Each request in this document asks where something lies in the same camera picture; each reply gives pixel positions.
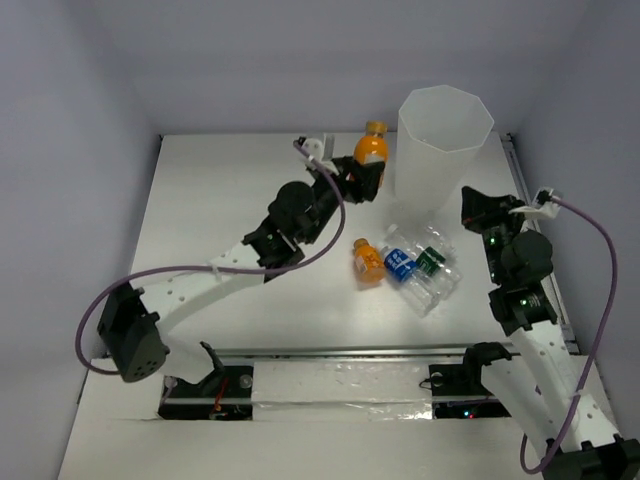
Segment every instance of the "plastic bottle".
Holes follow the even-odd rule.
[[[437,305],[438,294],[425,282],[426,277],[420,272],[416,262],[402,250],[392,248],[384,242],[377,248],[400,294],[418,315],[426,315]]]
[[[462,274],[445,258],[428,239],[411,239],[411,235],[397,225],[391,225],[387,229],[385,240],[394,245],[415,260],[418,268],[433,282],[433,290],[442,298],[447,298],[462,279]]]
[[[378,251],[365,238],[353,243],[358,279],[363,283],[376,283],[384,278],[386,270]]]
[[[358,141],[353,152],[353,158],[361,164],[372,162],[387,162],[389,160],[389,146],[384,139],[387,125],[383,122],[367,122],[365,136]]]

